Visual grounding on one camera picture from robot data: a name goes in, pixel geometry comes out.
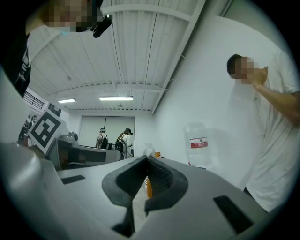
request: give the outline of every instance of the bottle label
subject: bottle label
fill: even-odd
[[[208,147],[208,142],[206,137],[192,138],[189,140],[191,143],[191,148],[205,148]]]

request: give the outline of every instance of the plastic bottle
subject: plastic bottle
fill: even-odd
[[[210,160],[207,131],[201,122],[190,122],[183,128],[188,164],[206,168]]]

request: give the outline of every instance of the white ceiling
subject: white ceiling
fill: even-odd
[[[76,110],[155,111],[205,0],[104,0],[113,23],[100,38],[41,27],[30,34],[30,88]],[[132,102],[101,102],[130,95]]]

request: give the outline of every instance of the floor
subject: floor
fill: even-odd
[[[137,232],[143,225],[144,220],[146,219],[145,201],[148,199],[145,185],[142,184],[142,187],[138,191],[137,195],[133,199],[133,216],[135,222],[135,231]]]

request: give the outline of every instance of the fluorescent light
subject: fluorescent light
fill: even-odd
[[[126,97],[99,97],[101,101],[132,101],[133,96]]]
[[[71,99],[61,100],[58,102],[59,103],[72,103],[72,102],[76,102],[76,100],[74,98],[71,98]]]

